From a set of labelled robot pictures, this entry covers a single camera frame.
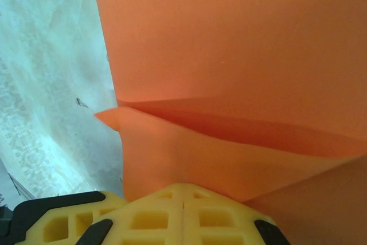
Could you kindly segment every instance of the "yellow 3d printed part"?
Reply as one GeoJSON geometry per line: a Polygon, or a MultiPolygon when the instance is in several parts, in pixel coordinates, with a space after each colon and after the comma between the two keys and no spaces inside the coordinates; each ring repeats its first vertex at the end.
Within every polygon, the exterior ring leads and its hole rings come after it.
{"type": "Polygon", "coordinates": [[[289,245],[273,220],[193,184],[127,203],[110,192],[26,201],[1,245],[289,245]]]}

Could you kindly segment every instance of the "white fabric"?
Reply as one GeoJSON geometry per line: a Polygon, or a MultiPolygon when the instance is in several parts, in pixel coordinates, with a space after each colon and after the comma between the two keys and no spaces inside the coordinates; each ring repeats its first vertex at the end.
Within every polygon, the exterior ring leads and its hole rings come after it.
{"type": "Polygon", "coordinates": [[[121,194],[116,106],[96,0],[0,0],[0,158],[36,197],[121,194]]]}

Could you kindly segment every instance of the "orange paper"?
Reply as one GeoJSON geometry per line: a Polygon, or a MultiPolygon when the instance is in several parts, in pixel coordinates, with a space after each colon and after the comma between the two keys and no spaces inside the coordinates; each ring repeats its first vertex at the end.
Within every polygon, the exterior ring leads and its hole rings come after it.
{"type": "Polygon", "coordinates": [[[186,181],[244,201],[367,152],[367,1],[97,3],[128,199],[186,181]]]}

